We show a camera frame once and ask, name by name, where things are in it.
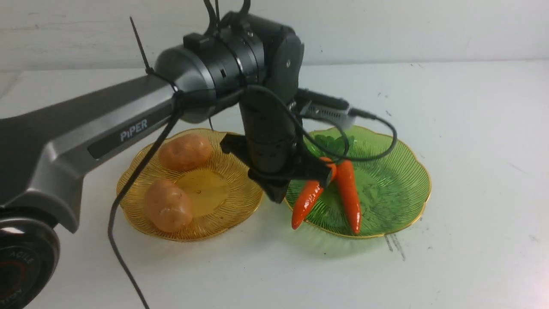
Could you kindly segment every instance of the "yellow plate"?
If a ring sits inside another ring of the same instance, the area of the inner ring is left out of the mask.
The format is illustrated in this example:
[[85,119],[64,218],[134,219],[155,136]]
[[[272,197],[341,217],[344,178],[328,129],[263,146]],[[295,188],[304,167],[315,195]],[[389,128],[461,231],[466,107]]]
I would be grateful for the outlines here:
[[[120,203],[128,222],[142,233],[173,241],[206,239],[240,224],[261,203],[263,191],[248,178],[248,167],[234,155],[221,152],[219,143],[226,132],[190,129],[174,135],[164,143],[189,133],[208,137],[214,148],[210,159],[203,166],[182,173],[163,168],[158,161],[158,154],[155,154]],[[117,194],[151,146],[142,149],[133,159],[129,169],[118,181]],[[193,221],[175,233],[157,229],[143,211],[146,190],[161,178],[172,180],[193,201]]]

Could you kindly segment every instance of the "green plate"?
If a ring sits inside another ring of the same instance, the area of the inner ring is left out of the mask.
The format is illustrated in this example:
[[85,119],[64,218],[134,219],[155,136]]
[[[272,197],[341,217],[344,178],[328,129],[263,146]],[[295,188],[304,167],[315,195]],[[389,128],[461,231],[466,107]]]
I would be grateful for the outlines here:
[[[369,157],[383,152],[391,137],[360,126],[345,132],[349,138],[349,156]],[[315,141],[337,153],[343,153],[343,139],[336,128],[312,132]],[[328,157],[306,140],[316,156]],[[350,230],[335,184],[320,196],[306,222],[328,233],[349,238],[373,238],[394,233],[412,225],[421,217],[431,193],[431,179],[414,153],[399,141],[388,156],[373,162],[354,162],[356,187],[362,209],[359,234]],[[304,181],[294,180],[288,187],[286,202],[293,209]]]

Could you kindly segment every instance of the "white wall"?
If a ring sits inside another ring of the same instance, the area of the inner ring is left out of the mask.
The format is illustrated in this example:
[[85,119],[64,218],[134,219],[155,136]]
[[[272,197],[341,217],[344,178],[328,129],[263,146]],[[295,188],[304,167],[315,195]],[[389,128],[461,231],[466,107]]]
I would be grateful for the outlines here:
[[[220,0],[221,10],[239,0]],[[138,67],[204,31],[201,0],[0,0],[0,69]],[[252,0],[294,27],[309,64],[549,58],[548,0]]]

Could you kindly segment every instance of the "gold plate rim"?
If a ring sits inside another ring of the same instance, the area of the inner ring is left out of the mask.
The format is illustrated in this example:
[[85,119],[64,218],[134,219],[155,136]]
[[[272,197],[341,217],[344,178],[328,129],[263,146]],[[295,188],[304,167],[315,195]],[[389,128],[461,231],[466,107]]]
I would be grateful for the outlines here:
[[[357,127],[357,128],[361,128],[363,130],[366,130],[366,131],[369,131],[370,133],[374,133],[375,135],[381,135],[381,136],[387,136],[387,137],[390,137],[392,138],[393,136],[391,135],[388,135],[388,134],[384,134],[384,133],[379,133],[379,132],[375,132],[371,129],[368,129],[368,128],[365,128],[361,125],[354,125],[354,127]],[[314,130],[314,131],[311,131],[309,132],[309,134],[312,134],[312,133],[320,133],[320,132],[325,132],[325,131],[328,131],[328,130],[331,130],[331,129],[334,129],[334,127],[331,127],[331,128],[328,128],[328,129],[324,129],[324,130]],[[409,228],[412,224],[414,224],[415,222],[417,222],[421,216],[423,215],[423,212],[425,211],[425,207],[427,205],[427,202],[429,202],[429,199],[431,198],[431,191],[432,191],[432,188],[433,188],[433,184],[431,182],[431,174],[429,174],[429,171],[427,170],[427,168],[423,165],[423,163],[421,163],[417,156],[416,156],[416,153],[406,144],[404,143],[403,141],[401,140],[398,140],[399,143],[403,144],[413,155],[415,161],[423,168],[423,170],[425,170],[425,172],[427,173],[427,178],[429,179],[429,195],[427,196],[427,198],[425,199],[425,202],[423,203],[423,207],[421,208],[421,211],[419,212],[418,216],[412,220],[410,223],[408,223],[406,226],[404,226],[403,228],[401,229],[398,229],[398,230],[394,230],[394,231],[391,231],[391,232],[387,232],[387,233],[380,233],[380,234],[376,234],[376,235],[367,235],[367,236],[353,236],[353,235],[345,235],[345,234],[340,234],[340,233],[336,233],[334,231],[331,231],[331,230],[328,230],[328,229],[325,229],[323,227],[319,227],[318,225],[310,222],[309,220],[305,219],[305,222],[306,223],[309,223],[312,227],[315,227],[319,230],[323,230],[325,231],[326,233],[328,234],[332,234],[332,235],[335,235],[335,236],[339,236],[339,237],[343,237],[343,238],[348,238],[348,239],[370,239],[370,238],[378,238],[378,237],[382,237],[382,236],[385,236],[385,235],[389,235],[389,234],[394,234],[394,233],[397,233],[397,232],[400,232],[404,229],[407,229]],[[288,206],[288,208],[290,210],[293,210],[293,208],[291,207],[290,203],[288,202],[288,200],[286,198],[284,198],[284,202],[286,203],[286,205]]]
[[[241,135],[241,134],[238,134],[238,133],[235,133],[235,132],[231,132],[231,131],[216,131],[216,130],[211,130],[209,128],[191,128],[191,129],[186,129],[186,130],[183,130],[183,131],[180,131],[180,132],[177,132],[175,134],[173,134],[171,137],[169,138],[166,138],[166,140],[164,140],[163,144],[165,142],[168,142],[170,140],[172,140],[176,135],[180,135],[180,134],[183,134],[185,132],[189,132],[189,131],[210,131],[214,134],[220,134],[220,135],[226,135],[226,134],[235,134],[235,135]],[[118,182],[116,183],[116,194],[118,195],[120,193],[120,191],[122,190],[122,188],[124,187],[124,185],[126,184],[125,182],[123,182],[122,180],[125,178],[126,175],[128,174],[131,174],[133,171],[131,171],[131,166],[136,162],[137,158],[145,151],[145,149],[149,148],[149,147],[152,147],[152,145],[154,144],[154,142],[150,143],[150,144],[147,144],[146,146],[144,146],[141,150],[139,150],[137,152],[137,154],[133,157],[132,161],[130,162],[130,166],[122,173],[122,175],[120,176],[120,178],[118,179]],[[169,241],[175,241],[175,242],[195,242],[195,241],[201,241],[201,240],[206,240],[206,239],[210,239],[210,238],[213,238],[215,236],[218,236],[220,234],[223,234],[225,233],[226,231],[232,229],[232,228],[235,228],[237,226],[239,226],[240,224],[242,224],[244,221],[246,221],[247,219],[249,219],[251,217],[251,215],[253,215],[257,209],[259,208],[259,206],[261,205],[261,203],[263,203],[263,199],[265,197],[265,193],[263,192],[263,190],[261,190],[261,187],[259,187],[260,189],[260,192],[261,192],[261,196],[257,202],[257,204],[255,205],[255,207],[253,208],[252,211],[249,212],[249,215],[242,221],[240,221],[239,223],[233,225],[232,227],[229,227],[229,228],[226,228],[226,229],[223,229],[223,230],[220,230],[216,233],[213,233],[213,234],[210,234],[208,236],[204,236],[204,237],[200,237],[200,238],[195,238],[195,239],[167,239],[165,237],[162,237],[162,236],[158,236],[158,235],[155,235],[155,234],[150,234],[150,233],[146,233],[142,230],[140,230],[139,228],[137,228],[137,225],[133,222],[133,220],[131,220],[129,218],[129,215],[128,213],[126,212],[125,210],[125,207],[127,205],[125,205],[124,203],[124,199],[122,201],[120,201],[119,203],[119,207],[122,209],[122,213],[124,214],[124,217],[126,218],[126,221],[130,224],[131,227],[133,227],[136,231],[142,233],[142,234],[145,234],[147,236],[151,236],[151,237],[154,237],[154,238],[158,238],[158,239],[164,239],[164,240],[169,240]]]

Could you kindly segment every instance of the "glass plate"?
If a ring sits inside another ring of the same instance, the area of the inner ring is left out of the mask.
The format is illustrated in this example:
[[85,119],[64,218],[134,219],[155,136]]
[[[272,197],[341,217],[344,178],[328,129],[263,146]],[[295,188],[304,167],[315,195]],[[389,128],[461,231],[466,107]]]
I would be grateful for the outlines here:
[[[206,239],[243,222],[261,203],[263,191],[248,178],[248,167],[234,155],[221,152],[219,143],[225,132],[190,129],[166,139],[164,143],[189,133],[208,137],[214,148],[210,159],[199,168],[188,172],[176,172],[163,168],[158,161],[157,153],[120,203],[128,222],[142,233],[173,241]],[[152,144],[142,149],[133,159],[116,186],[117,194],[151,146]],[[157,229],[143,212],[143,197],[146,190],[150,184],[161,178],[172,180],[193,201],[193,221],[175,233]]]
[[[353,126],[345,132],[350,141],[349,156],[369,157],[383,152],[391,136]],[[343,153],[344,144],[336,128],[314,131],[315,141]],[[306,140],[316,156],[326,156]],[[328,233],[348,238],[373,238],[405,229],[419,219],[431,193],[431,179],[414,153],[398,141],[388,156],[373,162],[353,162],[356,187],[362,210],[359,234],[350,230],[335,184],[330,184],[307,216],[306,222]],[[304,181],[294,180],[288,187],[286,203],[293,209]]]

